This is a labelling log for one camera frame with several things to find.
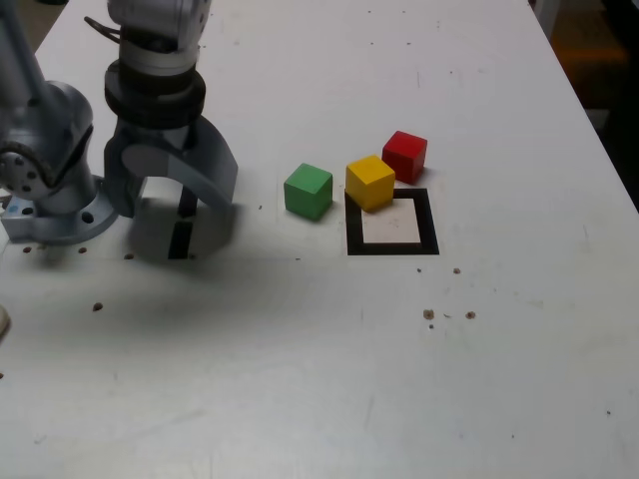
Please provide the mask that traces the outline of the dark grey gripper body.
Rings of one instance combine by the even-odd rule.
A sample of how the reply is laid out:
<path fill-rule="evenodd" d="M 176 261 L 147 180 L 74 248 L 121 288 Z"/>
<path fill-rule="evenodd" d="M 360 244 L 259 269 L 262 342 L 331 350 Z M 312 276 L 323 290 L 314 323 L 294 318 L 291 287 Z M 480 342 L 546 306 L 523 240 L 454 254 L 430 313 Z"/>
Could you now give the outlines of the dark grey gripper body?
<path fill-rule="evenodd" d="M 164 130 L 143 128 L 125 121 L 117 123 L 112 140 L 125 146 L 141 144 L 175 152 L 192 150 L 199 142 L 194 125 Z"/>

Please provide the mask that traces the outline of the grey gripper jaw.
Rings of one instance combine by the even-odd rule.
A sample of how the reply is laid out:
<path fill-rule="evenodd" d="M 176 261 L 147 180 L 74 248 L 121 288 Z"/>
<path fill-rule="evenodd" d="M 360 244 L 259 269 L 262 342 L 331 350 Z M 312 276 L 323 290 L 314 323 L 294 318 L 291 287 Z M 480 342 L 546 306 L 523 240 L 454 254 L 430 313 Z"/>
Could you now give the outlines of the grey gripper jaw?
<path fill-rule="evenodd" d="M 124 151 L 124 164 L 138 177 L 168 178 L 204 204 L 227 210 L 233 201 L 238 164 L 222 134 L 208 120 L 199 117 L 189 125 L 195 126 L 199 139 L 192 150 L 175 152 L 136 144 Z"/>
<path fill-rule="evenodd" d="M 133 139 L 126 131 L 116 130 L 104 150 L 104 189 L 114 211 L 125 218 L 135 216 L 146 184 L 124 164 L 124 151 L 132 145 Z"/>

